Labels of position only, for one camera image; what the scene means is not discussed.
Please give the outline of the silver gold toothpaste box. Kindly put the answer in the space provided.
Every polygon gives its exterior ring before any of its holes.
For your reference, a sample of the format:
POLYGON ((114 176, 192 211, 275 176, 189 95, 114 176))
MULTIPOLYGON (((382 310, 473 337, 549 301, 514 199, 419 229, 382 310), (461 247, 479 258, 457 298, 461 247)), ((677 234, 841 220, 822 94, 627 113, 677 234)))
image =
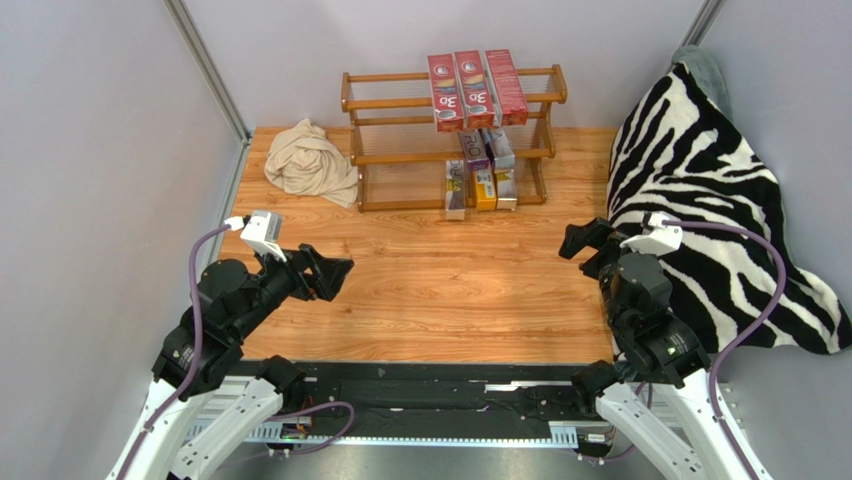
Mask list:
POLYGON ((466 217, 465 161, 451 160, 445 163, 445 218, 448 221, 463 221, 466 217))
POLYGON ((494 172, 497 191, 496 209, 514 211, 518 204, 516 172, 514 169, 499 169, 494 172))

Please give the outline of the orange toothpaste box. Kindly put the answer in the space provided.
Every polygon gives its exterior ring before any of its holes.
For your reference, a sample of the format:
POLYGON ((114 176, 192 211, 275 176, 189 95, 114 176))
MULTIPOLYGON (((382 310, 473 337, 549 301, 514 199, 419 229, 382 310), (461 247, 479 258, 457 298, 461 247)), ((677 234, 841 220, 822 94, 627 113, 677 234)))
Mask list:
POLYGON ((475 170, 471 174, 475 209, 478 212, 492 211, 497 206, 497 191, 493 170, 490 167, 475 170))

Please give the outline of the silver purple R&O toothpaste box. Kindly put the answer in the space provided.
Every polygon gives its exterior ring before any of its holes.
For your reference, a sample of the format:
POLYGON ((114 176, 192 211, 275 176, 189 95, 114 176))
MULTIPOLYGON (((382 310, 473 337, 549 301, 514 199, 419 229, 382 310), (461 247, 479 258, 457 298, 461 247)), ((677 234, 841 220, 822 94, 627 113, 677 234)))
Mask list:
POLYGON ((486 153, 495 170, 514 170, 516 155, 505 129, 484 128, 479 130, 486 147, 486 153))

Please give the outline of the silver blue Sensitive toothpaste box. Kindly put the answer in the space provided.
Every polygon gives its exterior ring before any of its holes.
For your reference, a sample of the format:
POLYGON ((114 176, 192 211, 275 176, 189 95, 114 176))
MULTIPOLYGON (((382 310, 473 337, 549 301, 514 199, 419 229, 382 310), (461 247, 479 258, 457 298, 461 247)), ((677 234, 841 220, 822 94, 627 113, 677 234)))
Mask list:
POLYGON ((477 130, 459 132, 458 138, 470 172, 485 170, 491 166, 486 145, 477 130))

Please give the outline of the red 3D toothpaste box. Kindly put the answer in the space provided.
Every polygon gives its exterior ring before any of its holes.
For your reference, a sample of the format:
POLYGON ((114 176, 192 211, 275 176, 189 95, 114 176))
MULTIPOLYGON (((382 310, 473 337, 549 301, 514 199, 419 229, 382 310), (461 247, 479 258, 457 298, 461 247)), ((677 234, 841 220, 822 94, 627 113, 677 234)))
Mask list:
POLYGON ((465 50, 456 51, 453 56, 464 106, 465 129, 494 127, 497 111, 486 79, 481 53, 478 50, 465 50))
POLYGON ((438 133, 459 132, 464 127, 464 109, 452 54, 427 56, 435 129, 438 133))

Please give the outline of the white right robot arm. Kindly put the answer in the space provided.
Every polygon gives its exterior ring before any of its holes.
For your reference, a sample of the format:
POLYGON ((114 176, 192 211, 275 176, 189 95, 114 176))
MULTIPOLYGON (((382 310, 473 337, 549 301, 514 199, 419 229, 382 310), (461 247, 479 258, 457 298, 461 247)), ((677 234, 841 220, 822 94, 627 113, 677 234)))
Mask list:
POLYGON ((710 358, 693 329, 671 312, 673 286, 659 259, 681 247, 687 229, 727 231, 764 247, 778 278, 769 303, 744 331, 749 336, 774 311, 785 289, 780 253, 765 238, 739 227, 681 221, 662 212, 646 214, 642 224, 635 236, 600 218, 569 225, 559 254, 571 259, 586 247, 595 249, 580 269, 599 284, 616 346, 649 392, 670 407, 684 433, 667 427, 606 361, 572 376, 572 404, 612 424, 667 479, 768 479, 770 472, 733 419, 717 380, 723 360, 743 339, 736 337, 710 358))

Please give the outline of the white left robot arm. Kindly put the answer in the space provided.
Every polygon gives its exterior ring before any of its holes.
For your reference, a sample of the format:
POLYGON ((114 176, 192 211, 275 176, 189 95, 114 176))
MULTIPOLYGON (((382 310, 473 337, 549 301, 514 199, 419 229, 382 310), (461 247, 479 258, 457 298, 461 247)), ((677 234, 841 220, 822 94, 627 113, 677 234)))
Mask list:
POLYGON ((111 479, 207 479, 266 419, 307 405, 305 374, 275 355, 262 361, 236 399, 196 436, 189 431, 243 358, 243 345, 287 299, 332 301, 355 263, 302 244, 282 258, 257 254, 208 265, 191 305, 164 339, 135 431, 111 479))

